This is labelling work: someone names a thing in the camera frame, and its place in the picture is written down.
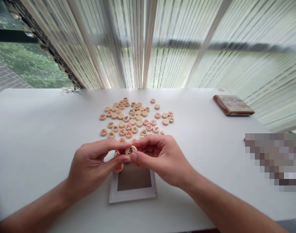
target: box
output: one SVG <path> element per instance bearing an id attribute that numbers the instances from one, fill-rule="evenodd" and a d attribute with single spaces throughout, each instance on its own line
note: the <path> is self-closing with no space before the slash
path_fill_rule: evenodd
<path id="1" fill-rule="evenodd" d="M 213 99 L 227 116 L 245 117 L 255 113 L 236 95 L 214 95 Z"/>

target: green foliage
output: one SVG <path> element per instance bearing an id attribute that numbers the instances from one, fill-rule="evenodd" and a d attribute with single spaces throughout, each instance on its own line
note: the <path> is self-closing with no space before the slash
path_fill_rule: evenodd
<path id="1" fill-rule="evenodd" d="M 0 42 L 0 61 L 33 88 L 73 86 L 56 62 L 46 56 L 38 44 Z"/>

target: right hand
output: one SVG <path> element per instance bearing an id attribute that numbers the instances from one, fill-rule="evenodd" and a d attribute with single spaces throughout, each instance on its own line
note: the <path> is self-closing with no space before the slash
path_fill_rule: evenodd
<path id="1" fill-rule="evenodd" d="M 131 160 L 153 170 L 172 186 L 184 189 L 198 174 L 170 135 L 148 135 L 133 145 L 137 151 L 131 154 Z"/>

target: curtain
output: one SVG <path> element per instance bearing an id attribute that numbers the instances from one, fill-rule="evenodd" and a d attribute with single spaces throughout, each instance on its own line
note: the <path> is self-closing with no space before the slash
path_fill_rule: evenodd
<path id="1" fill-rule="evenodd" d="M 296 126 L 296 0 L 22 0 L 86 88 L 225 88 Z"/>

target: white table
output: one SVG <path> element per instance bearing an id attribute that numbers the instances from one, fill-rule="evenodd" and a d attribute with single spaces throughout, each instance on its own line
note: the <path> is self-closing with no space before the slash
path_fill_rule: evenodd
<path id="1" fill-rule="evenodd" d="M 83 143 L 103 139 L 99 131 L 111 120 L 99 120 L 105 106 L 125 96 L 130 102 L 152 107 L 147 119 L 154 118 L 157 111 L 174 112 L 173 124 L 164 126 L 162 119 L 157 124 L 175 137 L 202 175 L 274 220 L 296 218 L 296 192 L 278 192 L 245 154 L 245 133 L 268 130 L 253 116 L 225 116 L 212 99 L 215 94 L 227 92 L 4 90 L 0 93 L 0 220 L 65 179 L 75 150 Z M 160 110 L 153 108 L 151 98 L 156 98 Z M 158 198 L 108 204 L 110 178 L 69 209 L 50 232 L 182 232 L 214 227 L 187 194 L 157 175 Z"/>

